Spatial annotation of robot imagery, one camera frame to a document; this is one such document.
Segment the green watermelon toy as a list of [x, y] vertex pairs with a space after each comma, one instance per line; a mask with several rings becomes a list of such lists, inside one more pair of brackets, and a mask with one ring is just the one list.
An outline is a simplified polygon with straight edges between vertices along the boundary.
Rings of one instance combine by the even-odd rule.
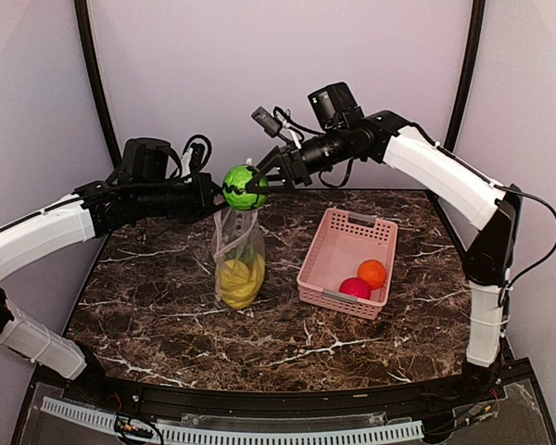
[[258, 170], [252, 165], [238, 165], [230, 169], [222, 182], [222, 194], [229, 206], [235, 210], [255, 210], [262, 206], [267, 196], [260, 193], [249, 193], [246, 185]]

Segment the clear polka dot zip bag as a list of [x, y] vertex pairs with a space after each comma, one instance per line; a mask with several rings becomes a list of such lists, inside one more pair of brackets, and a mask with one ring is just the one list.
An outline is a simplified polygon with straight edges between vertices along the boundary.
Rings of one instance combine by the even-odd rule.
[[228, 207], [214, 214], [214, 223], [215, 298], [242, 310], [254, 302], [265, 279], [265, 243], [258, 211]]

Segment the yellow banana toy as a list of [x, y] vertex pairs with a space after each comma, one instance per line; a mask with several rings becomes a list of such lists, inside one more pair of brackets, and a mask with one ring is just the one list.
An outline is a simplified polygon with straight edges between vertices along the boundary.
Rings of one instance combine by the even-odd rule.
[[265, 260], [263, 256], [258, 253], [252, 263], [250, 278], [253, 283], [252, 295], [256, 296], [259, 293], [265, 278]]

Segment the yellow pear toy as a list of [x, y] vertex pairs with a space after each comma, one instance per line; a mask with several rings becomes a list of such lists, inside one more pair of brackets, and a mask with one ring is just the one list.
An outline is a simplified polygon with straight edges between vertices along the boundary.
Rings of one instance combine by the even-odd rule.
[[250, 265], [238, 260], [225, 261], [216, 271], [215, 297], [233, 309], [244, 309], [256, 298], [252, 295]]

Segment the pink perforated plastic basket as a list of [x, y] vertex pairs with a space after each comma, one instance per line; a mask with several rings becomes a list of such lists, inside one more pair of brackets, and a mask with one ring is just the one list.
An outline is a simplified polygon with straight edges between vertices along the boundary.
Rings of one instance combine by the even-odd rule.
[[[297, 276], [303, 302], [374, 320], [387, 304], [393, 277], [398, 225], [375, 216], [327, 209]], [[357, 274], [364, 261], [385, 266], [385, 283], [367, 299], [338, 291], [344, 280]]]

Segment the orange fruit toy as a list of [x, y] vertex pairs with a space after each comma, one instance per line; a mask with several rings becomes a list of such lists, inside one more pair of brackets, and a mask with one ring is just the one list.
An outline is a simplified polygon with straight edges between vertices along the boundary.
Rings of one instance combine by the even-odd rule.
[[358, 278], [364, 280], [372, 290], [381, 288], [387, 279], [386, 268], [378, 260], [366, 260], [357, 270]]

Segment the red apple toy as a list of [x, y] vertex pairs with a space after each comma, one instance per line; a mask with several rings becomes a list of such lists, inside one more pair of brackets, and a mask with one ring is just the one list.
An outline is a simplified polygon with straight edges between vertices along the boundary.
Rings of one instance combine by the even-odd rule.
[[370, 299], [372, 288], [359, 277], [349, 277], [341, 283], [338, 292], [359, 299]]

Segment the green bell pepper toy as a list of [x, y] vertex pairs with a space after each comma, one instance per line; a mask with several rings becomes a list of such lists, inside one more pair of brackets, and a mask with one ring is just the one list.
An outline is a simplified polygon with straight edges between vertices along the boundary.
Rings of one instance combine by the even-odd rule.
[[256, 257], [256, 250], [250, 245], [240, 245], [225, 254], [226, 260], [238, 260], [244, 264], [251, 264]]

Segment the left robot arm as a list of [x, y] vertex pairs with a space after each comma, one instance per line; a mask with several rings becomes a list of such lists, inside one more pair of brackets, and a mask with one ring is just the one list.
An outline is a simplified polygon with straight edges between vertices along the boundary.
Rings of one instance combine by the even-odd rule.
[[[109, 177], [75, 188], [57, 202], [0, 227], [0, 284], [18, 270], [72, 245], [109, 235], [147, 218], [195, 223], [219, 209], [220, 188], [203, 171], [212, 144], [190, 137], [177, 153], [167, 141], [134, 138]], [[112, 396], [98, 360], [55, 334], [6, 297], [0, 287], [0, 345], [68, 380], [92, 404]]]

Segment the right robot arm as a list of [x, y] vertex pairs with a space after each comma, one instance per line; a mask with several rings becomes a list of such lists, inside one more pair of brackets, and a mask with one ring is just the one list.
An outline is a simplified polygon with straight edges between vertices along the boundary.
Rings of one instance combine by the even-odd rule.
[[344, 82], [329, 84], [308, 100], [321, 133], [304, 143], [274, 148], [246, 183], [247, 192], [291, 192], [337, 163], [371, 159], [409, 175], [461, 213], [478, 231], [462, 258], [472, 302], [466, 359], [477, 366], [455, 380], [454, 393], [461, 401], [476, 401], [490, 386], [483, 367], [499, 354], [501, 295], [509, 285], [522, 205], [519, 188], [487, 177], [435, 142], [419, 124], [392, 111], [365, 115]]

